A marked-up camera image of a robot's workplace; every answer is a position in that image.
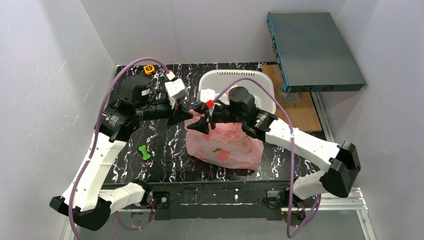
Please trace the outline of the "pink plastic bag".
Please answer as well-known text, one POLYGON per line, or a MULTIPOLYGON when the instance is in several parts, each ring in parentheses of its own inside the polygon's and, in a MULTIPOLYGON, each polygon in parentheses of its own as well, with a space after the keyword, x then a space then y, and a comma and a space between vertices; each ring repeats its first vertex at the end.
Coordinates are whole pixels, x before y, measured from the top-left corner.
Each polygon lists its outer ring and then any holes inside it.
POLYGON ((260 166, 264 144, 242 131, 240 123, 218 123, 209 134, 188 129, 201 114, 189 111, 193 118, 184 121, 188 155, 203 162, 228 169, 251 169, 260 166))

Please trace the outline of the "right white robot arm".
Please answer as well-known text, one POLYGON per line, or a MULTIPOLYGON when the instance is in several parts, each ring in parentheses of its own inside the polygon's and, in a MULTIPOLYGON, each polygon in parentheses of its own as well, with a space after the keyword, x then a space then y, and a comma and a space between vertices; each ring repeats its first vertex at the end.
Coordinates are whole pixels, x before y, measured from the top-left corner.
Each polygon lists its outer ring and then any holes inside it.
POLYGON ((361 171, 356 146, 348 141, 342 144, 316 138, 276 115, 256 106, 255 97, 243 86, 229 90, 228 103, 220 103, 212 89, 199 92, 195 109, 201 116, 187 126, 189 130, 208 135, 219 124, 238 123, 249 137, 289 149, 311 161, 319 170, 294 178, 286 188, 292 199, 305 200, 325 193, 347 198, 361 171))

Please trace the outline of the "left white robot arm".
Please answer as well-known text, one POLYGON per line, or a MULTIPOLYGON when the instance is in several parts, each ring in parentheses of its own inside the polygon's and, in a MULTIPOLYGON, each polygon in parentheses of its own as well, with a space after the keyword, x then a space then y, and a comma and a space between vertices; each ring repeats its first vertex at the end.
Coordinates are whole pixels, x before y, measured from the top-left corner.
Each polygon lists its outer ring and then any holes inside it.
POLYGON ((141 75, 124 80, 95 125, 91 146, 77 175, 62 195, 51 199, 50 207, 91 231, 99 230, 113 213, 127 206, 150 207, 152 188, 143 180, 108 192, 101 192, 101 188, 141 121, 166 119, 167 125, 173 126, 192 118, 183 106, 187 94, 186 85, 177 77, 167 80, 163 89, 154 89, 150 79, 141 75))

